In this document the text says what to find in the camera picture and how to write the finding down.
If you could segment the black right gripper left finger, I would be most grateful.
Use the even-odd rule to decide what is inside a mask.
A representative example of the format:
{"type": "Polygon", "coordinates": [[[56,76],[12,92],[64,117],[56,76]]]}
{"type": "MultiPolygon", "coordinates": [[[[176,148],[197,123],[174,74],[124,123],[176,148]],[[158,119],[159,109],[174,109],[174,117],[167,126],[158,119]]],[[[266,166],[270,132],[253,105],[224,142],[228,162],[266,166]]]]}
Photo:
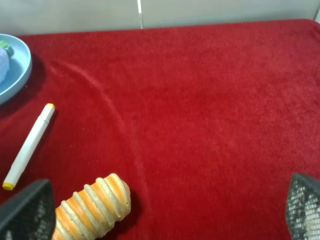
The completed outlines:
{"type": "Polygon", "coordinates": [[[38,179],[0,205],[2,240],[50,240],[56,227],[52,183],[38,179]]]}

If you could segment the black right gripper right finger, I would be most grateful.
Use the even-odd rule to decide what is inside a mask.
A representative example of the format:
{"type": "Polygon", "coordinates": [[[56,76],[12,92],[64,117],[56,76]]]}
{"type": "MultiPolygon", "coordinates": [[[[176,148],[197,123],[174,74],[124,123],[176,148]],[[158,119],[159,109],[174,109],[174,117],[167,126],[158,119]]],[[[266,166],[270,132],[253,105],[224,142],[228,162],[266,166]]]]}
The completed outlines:
{"type": "Polygon", "coordinates": [[[320,238],[320,181],[294,173],[290,180],[285,220],[293,240],[320,238]]]}

